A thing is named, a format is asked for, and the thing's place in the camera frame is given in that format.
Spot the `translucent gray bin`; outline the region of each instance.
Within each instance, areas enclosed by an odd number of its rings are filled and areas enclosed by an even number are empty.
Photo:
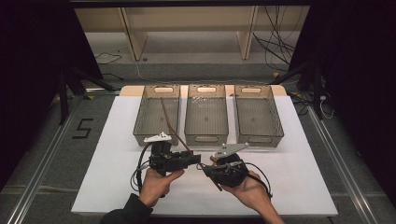
[[[237,143],[277,147],[284,133],[271,86],[236,85],[234,99]]]
[[[227,142],[224,85],[189,86],[184,134],[189,146],[221,146]]]
[[[172,145],[177,146],[177,138],[170,133],[166,123],[165,114],[161,98],[168,115],[172,128],[178,132],[178,116],[180,112],[180,86],[179,85],[162,85],[162,86],[145,86],[142,100],[139,106],[139,112],[134,124],[134,137],[139,146],[145,146],[144,139],[159,133],[171,135]]]

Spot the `white table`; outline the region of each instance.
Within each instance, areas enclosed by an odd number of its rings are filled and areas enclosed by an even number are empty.
[[[337,210],[323,181],[318,165],[308,145],[304,130],[288,96],[276,96],[276,106],[285,136],[277,148],[253,147],[238,152],[245,162],[258,165],[270,180],[272,202],[281,216],[333,217]],[[134,136],[134,122],[141,97],[118,96],[108,115],[90,167],[72,208],[81,215],[102,215],[122,208],[130,186],[140,151]],[[184,139],[186,94],[182,92],[180,131]],[[233,100],[227,98],[230,134],[227,143],[235,143]],[[217,148],[193,148],[202,154],[202,162]],[[179,144],[172,150],[184,150]],[[195,165],[172,183],[171,191],[154,207],[154,216],[175,217],[252,217],[257,213],[242,205],[233,195],[219,191]]]

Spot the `black sleeve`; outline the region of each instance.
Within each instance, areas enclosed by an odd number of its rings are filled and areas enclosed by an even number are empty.
[[[143,204],[135,194],[131,194],[123,209],[105,214],[100,224],[144,224],[151,212],[152,208]]]

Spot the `black cable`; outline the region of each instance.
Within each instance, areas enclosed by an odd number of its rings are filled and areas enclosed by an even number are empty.
[[[306,115],[306,114],[308,113],[308,111],[309,111],[308,108],[307,108],[308,106],[309,106],[309,104],[305,104],[305,106],[300,110],[300,112],[297,113],[297,115],[298,115],[298,116]]]
[[[152,142],[147,143],[145,145],[145,147],[142,150],[142,153],[140,153],[139,162],[138,162],[137,167],[136,167],[136,181],[137,181],[137,187],[139,189],[139,193],[140,193],[140,190],[142,190],[142,186],[143,186],[143,183],[142,183],[142,171],[140,170],[140,167],[142,166],[143,156],[145,155],[145,152],[148,149],[148,147],[151,146],[151,145],[152,145]]]
[[[280,69],[280,68],[276,67],[275,65],[274,65],[274,67],[273,67],[272,65],[270,65],[270,64],[268,63],[266,51],[269,51],[270,53],[272,53],[273,55],[275,55],[278,59],[280,59],[280,60],[283,61],[284,63],[287,63],[287,62],[284,61],[284,60],[283,60],[280,56],[278,56],[276,53],[274,53],[273,51],[271,51],[270,49],[268,49],[268,47],[264,46],[264,44],[260,41],[260,39],[259,39],[255,34],[253,34],[253,35],[254,35],[254,37],[256,38],[256,40],[259,42],[259,44],[262,46],[262,48],[264,48],[264,60],[265,60],[265,63],[267,64],[267,66],[269,66],[270,68],[275,69],[275,70],[280,70],[280,71],[287,72],[287,70]]]
[[[116,75],[114,75],[112,73],[103,73],[102,76],[113,76],[113,77],[117,77],[119,80],[122,80],[122,81],[124,80],[123,77],[118,77],[118,76],[116,76]]]
[[[145,162],[143,162],[143,164],[140,166],[140,170],[142,170],[142,166],[144,166],[146,163],[148,163],[149,161],[145,161]],[[138,186],[137,185],[137,182],[136,182],[136,178],[135,178],[135,176],[136,176],[136,173],[137,173],[137,170],[138,169],[136,169],[136,170],[134,170],[134,173],[131,175],[131,179],[130,179],[130,185],[131,185],[131,188],[134,190],[134,191],[139,191],[139,189],[135,189],[134,188],[134,186],[132,185],[132,183],[134,182],[134,185],[135,186]]]
[[[253,164],[253,163],[245,162],[245,164],[246,164],[246,165],[252,165],[252,166],[256,167],[256,169],[258,169],[258,170],[260,171],[260,173],[262,173],[262,175],[264,176],[265,180],[266,180],[267,183],[268,183],[268,189],[269,189],[269,191],[271,192],[271,184],[270,184],[270,181],[268,180],[268,178],[267,178],[267,176],[264,174],[264,172],[263,172],[257,165],[255,165],[255,164]]]
[[[263,41],[263,42],[266,42],[266,43],[270,43],[270,44],[275,45],[275,46],[278,46],[278,47],[280,47],[280,48],[284,48],[284,49],[288,49],[288,50],[294,51],[294,46],[292,46],[292,45],[285,44],[286,46],[281,46],[281,45],[279,45],[279,44],[277,44],[277,43],[274,43],[274,42],[272,42],[272,41],[268,41],[268,40],[259,38],[259,37],[257,37],[254,33],[253,33],[253,35],[256,37],[256,39],[258,39],[258,40],[260,40],[260,41]]]
[[[284,42],[282,41],[282,38],[280,37],[279,31],[276,29],[277,25],[275,25],[275,24],[273,23],[273,20],[271,19],[270,14],[268,13],[267,6],[264,6],[264,9],[265,9],[265,12],[266,12],[266,14],[267,14],[268,19],[269,19],[270,22],[271,22],[272,27],[273,27],[273,31],[271,32],[271,36],[270,36],[270,40],[271,40],[271,38],[272,38],[272,36],[273,36],[274,38],[277,39],[277,41],[279,42],[279,45],[280,45],[281,43],[284,44]],[[278,17],[278,7],[276,7],[276,22],[277,22],[277,17]],[[283,55],[283,57],[284,57],[284,59],[285,59],[285,61],[286,61],[286,57],[285,57],[285,54],[283,53],[283,50],[280,49],[280,51],[282,52],[282,55]]]
[[[334,224],[334,221],[332,221],[331,217],[327,217],[327,219],[329,219],[330,223]]]
[[[121,55],[119,55],[119,54],[111,54],[111,53],[106,53],[106,52],[103,52],[103,53],[100,53],[98,56],[96,56],[95,57],[95,59],[98,59],[100,56],[102,56],[102,55],[104,55],[104,54],[108,54],[108,55],[110,55],[110,56],[113,56],[113,57],[118,57],[118,58],[116,58],[116,59],[114,59],[114,60],[111,60],[110,62],[108,62],[108,63],[99,63],[99,64],[109,64],[109,63],[114,63],[115,61],[117,61],[117,60],[119,60],[120,58],[122,58],[122,56]]]
[[[272,195],[272,193],[269,191],[267,185],[265,185],[265,183],[262,182],[262,180],[260,180],[259,178],[257,178],[257,177],[254,176],[254,175],[251,175],[251,174],[249,174],[249,173],[243,172],[243,171],[241,171],[241,170],[239,170],[239,169],[236,169],[236,168],[234,168],[234,167],[230,167],[230,169],[235,170],[236,172],[239,172],[239,173],[241,173],[242,175],[248,176],[248,177],[250,177],[250,178],[256,180],[257,182],[259,182],[260,184],[262,184],[262,186],[265,188],[265,191],[266,191],[268,197],[269,197],[270,200],[271,200],[271,198],[273,197],[273,195]]]

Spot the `tripod leg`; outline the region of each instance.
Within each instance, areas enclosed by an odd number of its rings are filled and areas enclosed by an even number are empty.
[[[81,69],[78,69],[76,67],[70,67],[70,70],[79,75],[80,77],[84,77],[87,78],[91,83],[96,84],[102,88],[104,88],[107,91],[120,91],[120,88],[115,88],[113,86],[108,85],[107,83],[105,83],[102,80],[99,80],[95,77],[91,77],[89,74],[87,74],[86,72],[82,71]]]
[[[270,82],[269,85],[279,85],[280,83],[288,80],[289,78],[294,77],[297,74],[301,74],[308,67],[308,65],[308,62],[302,63],[301,65],[289,70],[289,72],[282,77],[279,77],[276,80]]]
[[[69,106],[67,104],[67,94],[66,94],[66,82],[64,77],[64,71],[61,70],[58,74],[58,90],[59,97],[61,99],[61,121],[60,125],[64,124],[64,121],[69,114]]]

